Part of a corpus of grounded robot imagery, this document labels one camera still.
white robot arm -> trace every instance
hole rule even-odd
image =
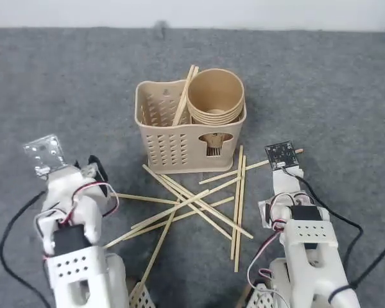
[[[270,287],[284,297],[290,308],[360,308],[352,289],[338,293],[329,303],[335,290],[348,285],[338,241],[328,211],[316,206],[294,177],[302,178],[304,173],[297,161],[288,162],[292,154],[287,153],[293,152],[292,145],[284,143],[287,151],[282,151],[282,146],[267,147],[267,153],[271,151],[275,195],[259,203],[263,227],[279,232],[285,251],[285,258],[270,264]],[[285,307],[280,297],[277,307]]]
[[[101,211],[112,211],[105,209],[112,187],[101,165],[93,162],[80,169],[65,164],[54,135],[24,149],[34,155],[37,174],[47,180],[47,197],[35,228],[43,242],[56,306],[128,308],[124,263],[98,246]]]

